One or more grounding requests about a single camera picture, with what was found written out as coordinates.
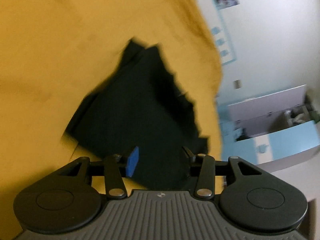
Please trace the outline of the black garment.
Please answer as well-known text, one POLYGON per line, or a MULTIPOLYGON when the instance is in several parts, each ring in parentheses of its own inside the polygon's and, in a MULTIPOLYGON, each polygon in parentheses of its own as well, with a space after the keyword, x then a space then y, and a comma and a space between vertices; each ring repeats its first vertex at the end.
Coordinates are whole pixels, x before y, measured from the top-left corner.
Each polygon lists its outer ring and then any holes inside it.
POLYGON ((81 102, 66 131, 101 159, 138 149, 132 178, 150 190, 183 189, 189 179, 183 151, 208 151, 193 103, 167 71, 159 48, 134 40, 116 71, 81 102))

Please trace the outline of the blue white shelf cabinet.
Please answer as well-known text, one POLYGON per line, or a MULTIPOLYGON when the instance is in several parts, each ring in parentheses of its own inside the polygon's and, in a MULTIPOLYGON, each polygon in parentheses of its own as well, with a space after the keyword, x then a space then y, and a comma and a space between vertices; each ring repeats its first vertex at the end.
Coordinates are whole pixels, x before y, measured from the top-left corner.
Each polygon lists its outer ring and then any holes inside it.
POLYGON ((319 132, 306 103, 306 86, 218 107, 221 160, 232 156, 276 172, 319 153, 319 132))

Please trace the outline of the yellow bed cover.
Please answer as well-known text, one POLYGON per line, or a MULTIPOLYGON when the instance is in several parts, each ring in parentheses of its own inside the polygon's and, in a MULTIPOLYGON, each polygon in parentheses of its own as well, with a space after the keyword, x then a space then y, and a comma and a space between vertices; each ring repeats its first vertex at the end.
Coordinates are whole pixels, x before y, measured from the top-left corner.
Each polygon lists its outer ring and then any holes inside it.
POLYGON ((71 159, 66 126, 131 38, 161 45, 220 156, 221 63, 196 0, 1 0, 1 239, 22 230, 15 196, 71 159))

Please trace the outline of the wall switch plate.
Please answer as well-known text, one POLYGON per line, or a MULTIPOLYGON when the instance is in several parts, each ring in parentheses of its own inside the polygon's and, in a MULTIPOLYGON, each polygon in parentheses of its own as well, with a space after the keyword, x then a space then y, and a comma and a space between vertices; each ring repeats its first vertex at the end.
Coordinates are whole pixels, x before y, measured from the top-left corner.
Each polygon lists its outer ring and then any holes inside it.
POLYGON ((240 80, 235 80, 234 81, 234 87, 235 87, 235 89, 241 88, 241 81, 240 80))

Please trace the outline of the blue framed wall panel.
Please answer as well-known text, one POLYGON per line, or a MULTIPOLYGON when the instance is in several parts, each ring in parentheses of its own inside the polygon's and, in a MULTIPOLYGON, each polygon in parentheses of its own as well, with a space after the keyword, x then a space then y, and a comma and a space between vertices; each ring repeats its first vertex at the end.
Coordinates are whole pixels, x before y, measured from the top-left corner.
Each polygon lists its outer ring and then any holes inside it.
POLYGON ((217 16, 214 26, 211 29, 211 33, 219 51, 221 64, 226 66, 227 64, 235 62, 237 60, 237 56, 223 16, 217 8, 215 11, 217 16))

